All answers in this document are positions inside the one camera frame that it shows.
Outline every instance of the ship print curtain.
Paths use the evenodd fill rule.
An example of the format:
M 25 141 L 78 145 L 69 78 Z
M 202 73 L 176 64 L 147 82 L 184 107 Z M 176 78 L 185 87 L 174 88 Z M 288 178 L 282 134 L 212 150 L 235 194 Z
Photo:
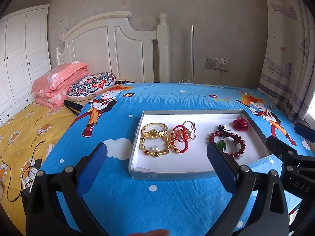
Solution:
M 302 0 L 267 0 L 267 6 L 268 39 L 258 90 L 299 122 L 315 92 L 314 18 Z

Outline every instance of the jewelry box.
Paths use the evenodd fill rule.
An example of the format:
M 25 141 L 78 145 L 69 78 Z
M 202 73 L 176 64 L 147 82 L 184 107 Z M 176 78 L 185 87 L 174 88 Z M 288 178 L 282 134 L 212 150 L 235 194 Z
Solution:
M 233 129 L 232 123 L 238 118 L 248 121 L 247 131 Z M 141 129 L 150 123 L 161 123 L 168 127 L 168 134 L 172 128 L 191 121 L 196 126 L 196 139 L 189 142 L 184 153 L 177 153 L 170 149 L 167 155 L 153 157 L 145 155 L 139 148 Z M 239 134 L 246 142 L 246 152 L 241 159 L 236 160 L 239 165 L 251 162 L 264 162 L 271 154 L 266 148 L 266 137 L 250 118 L 245 110 L 171 110 L 144 111 L 139 121 L 133 149 L 129 159 L 128 170 L 133 179 L 142 180 L 188 180 L 215 176 L 215 171 L 207 158 L 209 136 L 217 131 L 218 126 L 225 124 L 235 134 Z M 235 149 L 233 139 L 226 138 L 227 150 Z M 160 150 L 166 148 L 162 138 L 146 139 L 145 147 L 152 150 L 158 146 Z M 184 143 L 176 142 L 176 147 L 183 149 Z

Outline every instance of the blue bedsheet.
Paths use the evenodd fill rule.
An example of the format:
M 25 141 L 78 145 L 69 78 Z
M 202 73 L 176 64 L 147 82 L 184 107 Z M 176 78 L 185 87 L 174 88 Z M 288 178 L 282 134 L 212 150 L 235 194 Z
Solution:
M 281 122 L 277 122 L 279 127 L 289 134 L 292 141 L 279 128 L 275 129 L 277 138 L 288 145 L 295 142 L 294 148 L 299 154 L 313 156 L 305 140 L 295 134 L 292 123 L 257 90 L 175 83 L 125 84 L 124 87 L 124 90 L 116 90 L 115 97 L 109 95 L 113 98 L 112 102 L 106 103 L 106 96 L 98 96 L 96 100 L 104 108 L 93 116 L 91 105 L 86 104 L 79 115 L 81 118 L 65 132 L 42 166 L 46 173 L 61 172 L 66 166 L 75 166 L 83 156 L 89 155 L 99 142 L 105 142 L 108 159 L 83 198 L 111 236 L 126 236 L 153 229 L 168 229 L 172 236 L 204 235 L 231 198 L 217 177 L 186 181 L 131 178 L 126 150 L 131 149 L 144 110 L 245 109 L 266 137 L 272 131 L 267 119 L 276 117 Z M 260 105 L 257 106 L 263 105 L 265 111 L 254 106 L 258 103 Z M 275 169 L 280 173 L 281 161 L 271 155 L 252 163 L 250 167 L 253 171 L 267 173 Z M 245 225 L 256 194 L 252 194 L 239 223 L 240 228 Z M 70 226 L 78 229 L 62 196 L 59 199 Z M 289 193 L 286 193 L 286 199 L 289 211 L 300 201 Z

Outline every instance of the paper notice on wall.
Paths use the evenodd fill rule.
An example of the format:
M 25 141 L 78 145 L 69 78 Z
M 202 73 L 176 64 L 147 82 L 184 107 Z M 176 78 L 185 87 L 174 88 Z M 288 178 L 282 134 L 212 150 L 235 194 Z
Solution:
M 68 30 L 65 30 L 64 32 L 63 32 L 63 37 L 65 37 L 66 36 L 66 33 L 68 32 Z
M 59 34 L 63 33 L 65 30 L 68 30 L 68 16 L 59 21 Z

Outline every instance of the wardrobe door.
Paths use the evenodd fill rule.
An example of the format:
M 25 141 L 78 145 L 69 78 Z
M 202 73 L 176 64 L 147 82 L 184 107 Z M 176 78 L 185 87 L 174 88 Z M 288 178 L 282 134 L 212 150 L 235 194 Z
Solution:
M 0 23 L 0 114 L 15 103 L 7 75 L 5 31 L 7 20 Z
M 50 70 L 46 13 L 47 9 L 39 9 L 26 15 L 26 57 L 32 83 Z
M 7 20 L 5 54 L 7 72 L 14 99 L 18 101 L 31 92 L 32 82 L 28 72 L 25 51 L 26 12 Z

